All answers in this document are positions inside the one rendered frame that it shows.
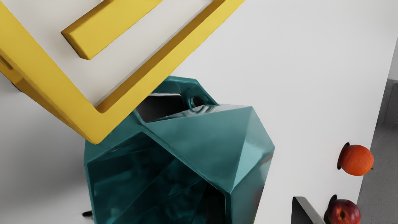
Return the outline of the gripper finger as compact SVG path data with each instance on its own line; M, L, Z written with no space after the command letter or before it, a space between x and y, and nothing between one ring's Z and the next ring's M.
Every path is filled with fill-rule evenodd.
M293 197L292 224L326 224L326 223L305 197Z

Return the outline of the teal faceted mug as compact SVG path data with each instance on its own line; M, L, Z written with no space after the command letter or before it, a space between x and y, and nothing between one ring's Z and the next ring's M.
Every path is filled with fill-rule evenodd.
M86 142L94 224L254 224L274 150L253 107L170 76Z

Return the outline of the red apple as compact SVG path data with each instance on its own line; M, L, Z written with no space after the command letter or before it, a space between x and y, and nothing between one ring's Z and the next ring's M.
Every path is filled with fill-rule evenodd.
M331 202L326 211L331 224L360 224L359 207L350 200L337 199Z

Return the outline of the orange fruit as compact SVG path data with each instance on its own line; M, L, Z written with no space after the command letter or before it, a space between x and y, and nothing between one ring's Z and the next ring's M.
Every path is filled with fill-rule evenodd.
M353 176L363 176L373 170L374 156L361 145L349 145L342 149L338 159L338 169Z

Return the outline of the yellow angular frame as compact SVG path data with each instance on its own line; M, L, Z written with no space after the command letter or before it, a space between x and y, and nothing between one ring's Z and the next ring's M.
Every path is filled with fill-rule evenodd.
M0 73L102 142L244 0L0 0Z

